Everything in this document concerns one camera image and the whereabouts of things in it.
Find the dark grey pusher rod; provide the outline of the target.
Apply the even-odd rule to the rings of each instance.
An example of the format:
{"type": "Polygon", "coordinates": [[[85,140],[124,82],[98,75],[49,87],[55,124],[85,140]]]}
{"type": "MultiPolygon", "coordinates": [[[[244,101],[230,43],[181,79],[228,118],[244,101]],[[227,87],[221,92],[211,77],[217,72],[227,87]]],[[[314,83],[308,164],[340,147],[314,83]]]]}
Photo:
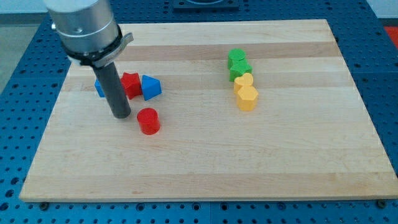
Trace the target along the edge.
{"type": "Polygon", "coordinates": [[[93,71],[101,85],[113,116],[117,119],[127,118],[131,114],[131,107],[115,64],[112,62],[104,67],[93,67],[93,71]]]}

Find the black clamp ring with lever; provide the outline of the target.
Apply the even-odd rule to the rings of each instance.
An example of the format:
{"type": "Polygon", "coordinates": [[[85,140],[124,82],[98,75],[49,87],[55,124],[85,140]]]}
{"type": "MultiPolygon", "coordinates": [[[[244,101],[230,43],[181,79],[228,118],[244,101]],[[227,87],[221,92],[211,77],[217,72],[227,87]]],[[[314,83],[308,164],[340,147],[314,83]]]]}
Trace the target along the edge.
{"type": "Polygon", "coordinates": [[[122,35],[121,28],[118,26],[118,36],[109,46],[94,51],[94,52],[76,52],[68,49],[65,44],[63,44],[63,49],[68,55],[68,58],[78,65],[81,66],[91,66],[95,68],[105,67],[113,63],[116,58],[122,53],[122,51],[127,47],[127,45],[134,40],[133,34],[127,33],[122,35]]]}

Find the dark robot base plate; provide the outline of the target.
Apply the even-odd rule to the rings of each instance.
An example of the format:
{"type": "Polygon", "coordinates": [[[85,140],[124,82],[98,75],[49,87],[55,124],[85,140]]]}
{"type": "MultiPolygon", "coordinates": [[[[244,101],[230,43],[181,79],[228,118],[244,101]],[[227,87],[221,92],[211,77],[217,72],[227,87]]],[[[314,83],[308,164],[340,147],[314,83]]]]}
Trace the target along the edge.
{"type": "Polygon", "coordinates": [[[172,0],[174,11],[239,9],[239,0],[172,0]]]}

